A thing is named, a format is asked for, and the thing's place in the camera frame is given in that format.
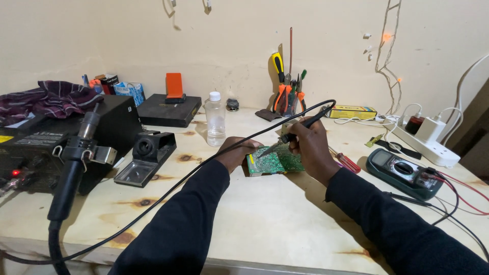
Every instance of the person's left hand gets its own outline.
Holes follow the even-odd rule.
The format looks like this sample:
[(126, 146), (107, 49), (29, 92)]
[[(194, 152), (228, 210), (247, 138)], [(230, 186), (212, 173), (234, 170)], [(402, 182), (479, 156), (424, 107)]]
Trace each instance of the person's left hand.
[[(242, 140), (244, 137), (228, 137), (222, 144), (222, 146), (219, 148), (219, 151), (222, 151), (226, 149), (227, 147), (233, 145), (234, 143)], [(227, 168), (229, 173), (231, 174), (236, 167), (241, 165), (243, 161), (245, 160), (246, 156), (255, 152), (256, 149), (258, 149), (259, 146), (263, 146), (263, 144), (254, 141), (252, 139), (247, 140), (240, 145), (234, 147), (231, 151), (228, 151), (220, 156), (216, 157), (216, 160), (219, 161), (220, 163), (224, 164), (224, 166)]]

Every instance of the white bottle cap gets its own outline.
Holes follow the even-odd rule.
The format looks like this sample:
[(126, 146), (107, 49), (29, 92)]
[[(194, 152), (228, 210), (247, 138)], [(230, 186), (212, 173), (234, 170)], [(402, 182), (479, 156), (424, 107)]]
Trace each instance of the white bottle cap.
[(211, 101), (219, 101), (221, 100), (221, 94), (219, 92), (210, 92), (209, 99)]

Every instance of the person's right hand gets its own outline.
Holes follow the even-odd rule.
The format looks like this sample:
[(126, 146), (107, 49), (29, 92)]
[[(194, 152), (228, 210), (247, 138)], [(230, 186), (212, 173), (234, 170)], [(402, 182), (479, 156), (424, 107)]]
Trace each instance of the person's right hand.
[(297, 140), (290, 141), (289, 150), (294, 155), (300, 154), (306, 172), (328, 187), (330, 178), (340, 167), (330, 154), (323, 123), (318, 120), (308, 129), (301, 124), (308, 118), (304, 117), (298, 123), (289, 126), (289, 133), (297, 135)]

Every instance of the hand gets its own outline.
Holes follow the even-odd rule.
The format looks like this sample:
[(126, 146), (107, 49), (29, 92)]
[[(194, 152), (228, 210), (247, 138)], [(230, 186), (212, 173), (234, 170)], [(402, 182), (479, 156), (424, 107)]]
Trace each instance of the hand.
[[(233, 145), (234, 143), (244, 139), (244, 137), (228, 137), (222, 144), (222, 146), (219, 148), (219, 151), (222, 151), (226, 149), (227, 147)], [(255, 152), (256, 149), (258, 149), (259, 146), (263, 146), (263, 144), (254, 141), (254, 140), (247, 140), (240, 145), (234, 147), (234, 149), (231, 149), (231, 151), (228, 151), (220, 156), (216, 157), (216, 160), (218, 160), (220, 163), (224, 164), (226, 166), (227, 170), (231, 174), (236, 167), (240, 166), (241, 163), (245, 160), (246, 156)]]
[(297, 135), (297, 140), (290, 141), (289, 150), (294, 155), (300, 154), (306, 172), (328, 187), (329, 180), (340, 167), (330, 154), (323, 123), (318, 120), (309, 129), (300, 123), (309, 117), (289, 126), (289, 133)]

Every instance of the black sleeve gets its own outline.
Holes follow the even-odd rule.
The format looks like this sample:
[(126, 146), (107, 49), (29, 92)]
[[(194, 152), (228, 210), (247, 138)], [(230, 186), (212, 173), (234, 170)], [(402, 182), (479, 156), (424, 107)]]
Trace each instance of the black sleeve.
[(109, 274), (200, 274), (217, 204), (228, 186), (224, 165), (217, 160), (204, 165), (158, 210)]
[(481, 257), (345, 168), (330, 179), (326, 201), (362, 227), (398, 275), (489, 274)]

